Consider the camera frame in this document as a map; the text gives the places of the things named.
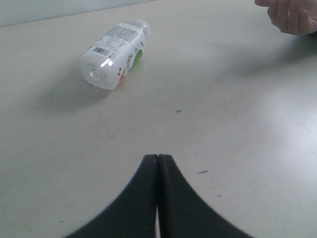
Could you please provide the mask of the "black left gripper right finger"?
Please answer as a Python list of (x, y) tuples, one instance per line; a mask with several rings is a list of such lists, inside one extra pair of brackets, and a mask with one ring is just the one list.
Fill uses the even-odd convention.
[(162, 238), (249, 238), (192, 189), (171, 155), (158, 155), (156, 201)]

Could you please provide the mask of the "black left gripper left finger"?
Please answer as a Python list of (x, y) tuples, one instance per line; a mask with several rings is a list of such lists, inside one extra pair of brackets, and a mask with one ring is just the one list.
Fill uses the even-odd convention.
[(155, 238), (159, 159), (143, 157), (131, 181), (97, 217), (69, 238)]

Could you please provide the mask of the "person's bare open hand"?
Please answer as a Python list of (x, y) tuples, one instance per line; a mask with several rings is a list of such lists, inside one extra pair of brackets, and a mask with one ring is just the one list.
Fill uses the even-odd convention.
[(316, 0), (256, 0), (267, 8), (271, 23), (282, 33), (312, 35), (317, 32)]

